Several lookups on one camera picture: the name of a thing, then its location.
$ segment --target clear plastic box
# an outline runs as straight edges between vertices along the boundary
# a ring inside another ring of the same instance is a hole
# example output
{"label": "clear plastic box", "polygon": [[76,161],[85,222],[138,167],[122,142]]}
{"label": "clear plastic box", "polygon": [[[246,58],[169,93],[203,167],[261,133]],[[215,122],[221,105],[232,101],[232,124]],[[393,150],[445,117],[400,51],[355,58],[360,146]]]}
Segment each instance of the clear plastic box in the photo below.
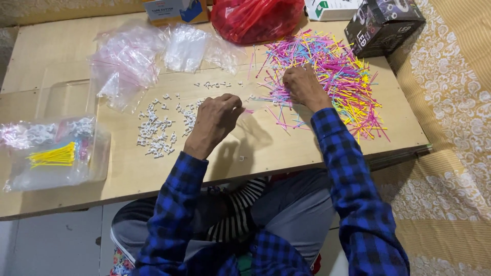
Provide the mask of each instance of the clear plastic box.
{"label": "clear plastic box", "polygon": [[[91,93],[88,70],[86,62],[55,64],[46,68],[35,119],[19,122],[18,125],[24,128],[53,125],[57,139],[10,151],[12,171],[6,191],[48,189],[106,179],[111,135],[97,122],[98,98]],[[68,130],[74,122],[80,123],[82,120],[90,126],[88,135],[78,136],[78,131]],[[30,156],[33,154],[58,149],[58,146],[66,144],[76,145],[76,149],[71,151],[76,156],[71,165],[32,165]]]}

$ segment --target shirt sleeve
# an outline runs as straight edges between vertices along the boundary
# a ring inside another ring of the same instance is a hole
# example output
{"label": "shirt sleeve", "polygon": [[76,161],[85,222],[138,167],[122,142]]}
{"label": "shirt sleeve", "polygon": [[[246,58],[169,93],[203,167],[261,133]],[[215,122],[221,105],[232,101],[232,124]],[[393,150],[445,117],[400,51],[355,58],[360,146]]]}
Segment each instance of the shirt sleeve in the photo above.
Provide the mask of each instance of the shirt sleeve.
{"label": "shirt sleeve", "polygon": [[392,209],[377,193],[355,138],[333,108],[316,112],[311,123],[333,181],[331,197],[341,218],[339,239],[349,274],[409,275]]}
{"label": "shirt sleeve", "polygon": [[191,220],[208,161],[179,154],[160,189],[148,238],[132,275],[185,275],[184,256],[192,238]]}

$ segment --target blue plaid shirt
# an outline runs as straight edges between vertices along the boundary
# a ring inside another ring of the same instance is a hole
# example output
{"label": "blue plaid shirt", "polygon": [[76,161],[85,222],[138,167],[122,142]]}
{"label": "blue plaid shirt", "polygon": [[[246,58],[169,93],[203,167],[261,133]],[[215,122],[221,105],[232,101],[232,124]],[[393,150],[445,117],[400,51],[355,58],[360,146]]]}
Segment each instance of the blue plaid shirt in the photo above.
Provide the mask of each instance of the blue plaid shirt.
{"label": "blue plaid shirt", "polygon": [[[358,143],[334,109],[316,112],[311,123],[333,180],[331,197],[341,217],[339,239],[350,275],[409,275],[391,207],[381,201]],[[235,276],[240,274],[236,257],[240,250],[252,253],[252,275],[311,275],[293,246],[265,230],[247,242],[216,243],[183,262],[207,166],[208,161],[179,154],[160,190],[132,275]]]}

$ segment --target floor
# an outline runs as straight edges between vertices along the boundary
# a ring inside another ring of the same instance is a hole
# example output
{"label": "floor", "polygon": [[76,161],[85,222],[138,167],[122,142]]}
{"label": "floor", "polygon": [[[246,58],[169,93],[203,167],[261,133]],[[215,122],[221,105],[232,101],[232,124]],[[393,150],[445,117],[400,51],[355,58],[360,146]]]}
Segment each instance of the floor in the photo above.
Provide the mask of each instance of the floor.
{"label": "floor", "polygon": [[[114,251],[109,238],[111,220],[126,203],[0,221],[0,276],[109,275]],[[338,222],[339,217],[331,228],[338,227]],[[339,243],[338,229],[329,231],[321,257],[317,275],[348,275],[348,261]]]}

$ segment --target red plastic bag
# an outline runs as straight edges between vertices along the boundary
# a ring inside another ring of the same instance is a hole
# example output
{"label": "red plastic bag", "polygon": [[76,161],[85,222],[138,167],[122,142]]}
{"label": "red plastic bag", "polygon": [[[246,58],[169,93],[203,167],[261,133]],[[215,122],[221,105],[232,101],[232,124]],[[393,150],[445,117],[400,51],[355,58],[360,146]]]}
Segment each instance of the red plastic bag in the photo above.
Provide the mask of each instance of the red plastic bag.
{"label": "red plastic bag", "polygon": [[303,6],[304,0],[217,0],[211,21],[224,39],[253,44],[290,34]]}

